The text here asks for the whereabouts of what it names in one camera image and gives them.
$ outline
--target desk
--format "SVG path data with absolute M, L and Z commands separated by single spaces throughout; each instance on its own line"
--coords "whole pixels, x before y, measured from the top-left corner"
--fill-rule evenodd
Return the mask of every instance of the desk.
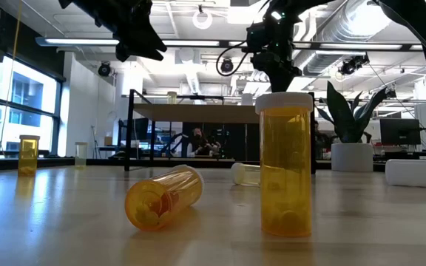
M 426 265 L 426 188 L 318 171 L 312 236 L 289 239 L 260 230 L 259 188 L 206 168 L 197 203 L 160 232 L 139 231 L 126 218 L 126 192 L 166 171 L 64 167 L 35 179 L 0 171 L 0 265 Z
M 152 121 L 259 123 L 254 106 L 136 103 L 134 111 Z

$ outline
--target glass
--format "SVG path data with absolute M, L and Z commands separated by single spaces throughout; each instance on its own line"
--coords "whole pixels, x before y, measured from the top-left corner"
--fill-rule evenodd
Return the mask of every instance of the glass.
M 85 168 L 87 166 L 88 143 L 75 143 L 75 167 Z
M 262 229 L 279 236 L 311 234 L 309 112 L 302 107 L 260 113 Z
M 158 230 L 197 202 L 203 187 L 203 178 L 195 169 L 176 166 L 167 174 L 134 184 L 126 195 L 126 215 L 143 231 Z
M 4 57 L 0 63 L 0 99 L 53 113 L 57 81 L 17 61 L 11 77 L 12 62 Z
M 20 136 L 21 149 L 19 150 L 19 176 L 35 176 L 38 158 L 38 136 Z
M 167 102 L 168 104 L 177 103 L 177 93 L 176 92 L 167 92 Z
M 0 139 L 4 151 L 14 150 L 14 143 L 19 143 L 20 135 L 39 136 L 39 148 L 50 151 L 52 148 L 53 119 L 50 116 L 39 115 L 19 109 L 0 105 Z

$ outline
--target white bottle cap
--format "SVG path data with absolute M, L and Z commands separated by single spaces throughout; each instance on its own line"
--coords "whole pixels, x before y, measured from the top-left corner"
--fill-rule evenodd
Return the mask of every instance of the white bottle cap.
M 311 112 L 314 108 L 314 100 L 311 95 L 301 92 L 275 92 L 262 95 L 256 100 L 256 113 L 269 108 L 277 107 L 303 107 Z
M 235 163 L 231 167 L 231 178 L 234 184 L 241 185 L 243 183 L 245 171 L 246 167 L 242 163 Z

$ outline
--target security camera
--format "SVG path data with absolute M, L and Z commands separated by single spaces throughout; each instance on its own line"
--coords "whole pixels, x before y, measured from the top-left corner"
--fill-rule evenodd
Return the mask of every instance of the security camera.
M 343 61 L 343 65 L 338 69 L 342 75 L 352 75 L 355 71 L 362 68 L 363 65 L 369 64 L 369 56 L 353 56 L 350 60 Z
M 230 58 L 225 58 L 221 64 L 221 72 L 230 73 L 233 71 L 234 65 Z
M 98 74 L 101 77 L 109 77 L 111 74 L 111 67 L 109 66 L 109 62 L 102 62 L 100 68 L 98 69 Z

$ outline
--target person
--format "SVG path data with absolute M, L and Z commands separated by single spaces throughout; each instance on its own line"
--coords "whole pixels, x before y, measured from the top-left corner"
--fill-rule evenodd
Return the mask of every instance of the person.
M 186 153 L 188 157 L 210 155 L 208 141 L 206 141 L 203 131 L 200 128 L 193 129 L 193 137 L 187 146 Z
M 328 143 L 328 135 L 320 132 L 320 125 L 315 121 L 315 141 L 316 144 L 320 144 L 323 148 L 326 148 Z
M 208 137 L 208 144 L 207 146 L 213 151 L 214 154 L 217 154 L 220 152 L 221 149 L 221 143 L 216 140 L 216 130 L 212 130 L 212 133 Z

